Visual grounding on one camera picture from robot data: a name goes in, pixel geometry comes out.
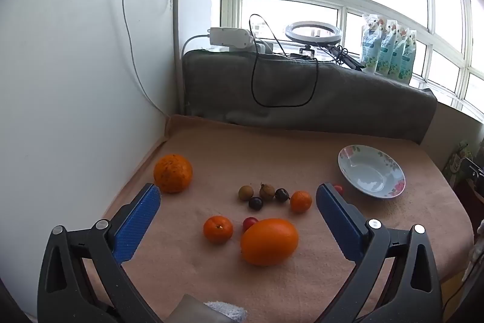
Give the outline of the large red tomato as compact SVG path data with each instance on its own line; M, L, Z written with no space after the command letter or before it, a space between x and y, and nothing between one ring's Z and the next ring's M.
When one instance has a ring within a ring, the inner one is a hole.
M333 184L333 188L339 193L339 194L343 194L344 193L344 190L342 188L341 185L339 184Z

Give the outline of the small tangerine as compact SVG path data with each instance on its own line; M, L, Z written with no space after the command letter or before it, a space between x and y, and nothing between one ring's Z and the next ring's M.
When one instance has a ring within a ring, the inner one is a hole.
M212 216L205 221L203 232L210 243L224 244L233 236L234 228L226 217Z
M312 206L312 196L305 191L296 191L290 198L290 209L296 214L307 212Z

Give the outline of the large smooth orange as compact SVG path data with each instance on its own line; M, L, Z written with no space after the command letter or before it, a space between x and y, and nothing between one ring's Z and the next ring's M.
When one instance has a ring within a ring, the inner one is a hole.
M279 265L299 245L299 233L288 220L260 220L247 229L240 240L242 258L251 265Z

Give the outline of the speckled rough orange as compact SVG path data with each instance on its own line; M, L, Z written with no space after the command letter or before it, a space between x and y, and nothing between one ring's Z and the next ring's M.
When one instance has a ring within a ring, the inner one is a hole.
M156 162L152 175L162 193L181 193L192 181L193 168L184 156L169 154Z

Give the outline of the dark purple grape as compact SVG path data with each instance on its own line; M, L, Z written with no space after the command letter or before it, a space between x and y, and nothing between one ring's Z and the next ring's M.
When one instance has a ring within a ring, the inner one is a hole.
M290 195L286 189L279 188L274 193L275 200L279 203L285 203L290 200Z
M249 208L254 211L260 211L263 208L264 201L260 197L252 197L248 201Z

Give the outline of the stemmed brown longan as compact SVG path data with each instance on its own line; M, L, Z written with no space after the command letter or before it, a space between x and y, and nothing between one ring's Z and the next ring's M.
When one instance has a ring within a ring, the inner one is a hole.
M274 199L275 192L276 190L271 184L261 183L259 197L266 202L270 202Z

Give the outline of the small red cherry tomato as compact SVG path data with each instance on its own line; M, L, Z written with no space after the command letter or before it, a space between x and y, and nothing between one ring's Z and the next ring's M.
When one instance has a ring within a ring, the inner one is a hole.
M243 221L243 232L246 232L251 226L255 225L258 223L258 219L255 217L248 217Z

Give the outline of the round brown longan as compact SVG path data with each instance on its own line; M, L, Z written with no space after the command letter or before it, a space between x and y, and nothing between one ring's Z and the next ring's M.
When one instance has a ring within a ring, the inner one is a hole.
M240 187L239 192L238 192L238 197L241 201L248 201L250 200L254 195L253 187L250 185L243 185Z

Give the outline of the floral white plate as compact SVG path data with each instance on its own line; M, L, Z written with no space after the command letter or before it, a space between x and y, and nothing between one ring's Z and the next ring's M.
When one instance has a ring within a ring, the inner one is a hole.
M406 178L400 165L374 147L361 144L343 147L337 163L344 178L370 197L392 199L405 190Z

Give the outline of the green carton box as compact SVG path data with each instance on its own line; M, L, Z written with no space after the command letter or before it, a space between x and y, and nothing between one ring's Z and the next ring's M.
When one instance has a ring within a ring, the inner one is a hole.
M472 159L473 155L469 149L468 142L462 140L450 154L442 171L442 174L451 187L454 187L455 183L461 178L460 166L465 158Z

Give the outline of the peach table cloth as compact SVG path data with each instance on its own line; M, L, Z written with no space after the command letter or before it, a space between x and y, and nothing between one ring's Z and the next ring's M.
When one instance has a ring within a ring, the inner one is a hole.
M392 200L358 192L340 173L339 151L352 144L375 147L402 167L404 192ZM159 317L168 317L185 295L202 302L244 308L250 322L312 322L331 302L353 269L316 207L296 215L271 202L258 219L289 220L299 233L295 253L280 265L256 267L240 253L243 221L252 216L240 187L261 183L289 192L315 193L339 184L346 201L385 226L425 227L446 280L466 266L473 246L471 221L431 158L415 143L371 136L263 130L175 116L156 157L184 156L194 176L187 190L162 198L158 213L133 258L124 264L132 283ZM224 216L234 233L224 244L205 237L205 221Z

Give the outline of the grey blanket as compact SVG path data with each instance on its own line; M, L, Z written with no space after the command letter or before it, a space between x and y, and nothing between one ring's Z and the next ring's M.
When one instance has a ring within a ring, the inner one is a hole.
M229 124L420 143L437 110L428 88L331 62L193 50L182 66L185 113Z

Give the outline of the white cabinet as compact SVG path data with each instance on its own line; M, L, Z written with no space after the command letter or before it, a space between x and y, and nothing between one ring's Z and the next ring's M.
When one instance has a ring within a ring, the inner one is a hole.
M172 0L1 0L1 278L36 313L57 225L98 220L176 108Z

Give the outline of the teal refill pouch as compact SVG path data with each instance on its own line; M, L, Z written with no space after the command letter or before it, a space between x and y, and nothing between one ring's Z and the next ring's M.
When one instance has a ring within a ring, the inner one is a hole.
M400 63L400 72L398 74L398 80L402 84L409 84L412 78L417 50L416 34L417 32L414 29L410 29L407 34L404 52Z
M377 58L376 72L378 74L388 75L397 32L398 22L395 20L388 20L384 35L382 36L380 52Z
M364 15L360 64L363 70L373 74L386 29L386 18L382 15Z
M392 80L397 80L400 72L400 66L406 45L409 28L406 25L398 25L398 30L394 42L394 48L391 56L390 67L387 76Z

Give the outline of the white power strip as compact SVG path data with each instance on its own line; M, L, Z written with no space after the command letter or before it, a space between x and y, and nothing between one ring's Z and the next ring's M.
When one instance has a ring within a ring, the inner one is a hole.
M246 50L253 46L253 36L247 29L240 28L212 27L209 30L209 41L213 46L235 50Z

